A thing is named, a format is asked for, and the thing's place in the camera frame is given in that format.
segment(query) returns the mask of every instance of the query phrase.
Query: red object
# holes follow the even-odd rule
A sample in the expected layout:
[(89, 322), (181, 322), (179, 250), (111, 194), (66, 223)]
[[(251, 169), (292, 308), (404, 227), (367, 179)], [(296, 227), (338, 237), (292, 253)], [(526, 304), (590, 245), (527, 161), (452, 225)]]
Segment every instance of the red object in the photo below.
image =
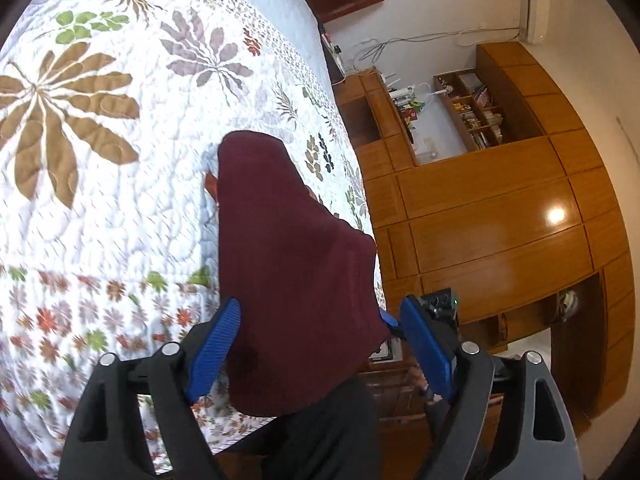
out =
[(280, 140), (233, 132), (218, 160), (220, 292), (241, 305), (226, 360), (231, 402), (248, 415), (296, 412), (389, 337), (376, 245), (309, 195)]

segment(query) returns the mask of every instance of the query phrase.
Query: bed sheet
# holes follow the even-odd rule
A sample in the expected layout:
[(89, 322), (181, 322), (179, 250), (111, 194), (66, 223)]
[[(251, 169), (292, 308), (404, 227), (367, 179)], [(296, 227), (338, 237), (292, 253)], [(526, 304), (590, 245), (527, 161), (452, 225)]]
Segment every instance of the bed sheet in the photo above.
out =
[[(246, 0), (33, 0), (2, 46), (0, 417), (41, 476), (104, 352), (150, 355), (219, 306), (204, 176), (233, 130), (282, 140), (310, 193), (372, 235), (334, 101)], [(374, 288), (384, 305), (378, 266)], [(268, 420), (233, 409), (224, 375), (194, 416), (214, 452)]]
[(334, 94), (318, 33), (318, 21), (306, 2), (304, 0), (246, 1), (259, 10), (287, 38), (311, 68), (327, 96), (333, 99)]

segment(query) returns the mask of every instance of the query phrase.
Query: blue gripper pad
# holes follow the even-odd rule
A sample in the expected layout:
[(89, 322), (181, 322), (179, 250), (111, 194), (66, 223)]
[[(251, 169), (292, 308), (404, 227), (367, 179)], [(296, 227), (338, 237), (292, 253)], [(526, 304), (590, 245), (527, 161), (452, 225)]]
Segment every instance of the blue gripper pad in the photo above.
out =
[(436, 341), (420, 306), (410, 298), (400, 304), (400, 328), (422, 369), (424, 378), (435, 394), (452, 401), (456, 393), (453, 384), (454, 364)]
[(231, 299), (220, 306), (210, 323), (212, 328), (206, 341), (191, 361), (189, 383), (184, 395), (193, 404), (207, 395), (218, 377), (220, 367), (240, 328), (240, 304)]

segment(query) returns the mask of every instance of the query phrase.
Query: black pants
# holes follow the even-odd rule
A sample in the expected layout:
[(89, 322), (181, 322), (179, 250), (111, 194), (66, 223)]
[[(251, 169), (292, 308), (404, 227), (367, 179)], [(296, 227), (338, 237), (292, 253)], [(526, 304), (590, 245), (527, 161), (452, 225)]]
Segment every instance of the black pants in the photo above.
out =
[(228, 451), (267, 455), (263, 480), (379, 479), (373, 397), (358, 378), (351, 378), (324, 399), (277, 418)]

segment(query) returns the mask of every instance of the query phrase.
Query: air conditioner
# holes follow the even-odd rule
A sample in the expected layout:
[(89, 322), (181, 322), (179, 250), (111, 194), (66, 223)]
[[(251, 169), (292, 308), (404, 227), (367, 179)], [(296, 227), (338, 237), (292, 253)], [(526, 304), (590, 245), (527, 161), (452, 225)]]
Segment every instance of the air conditioner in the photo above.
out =
[(520, 1), (520, 41), (542, 43), (549, 24), (550, 0)]

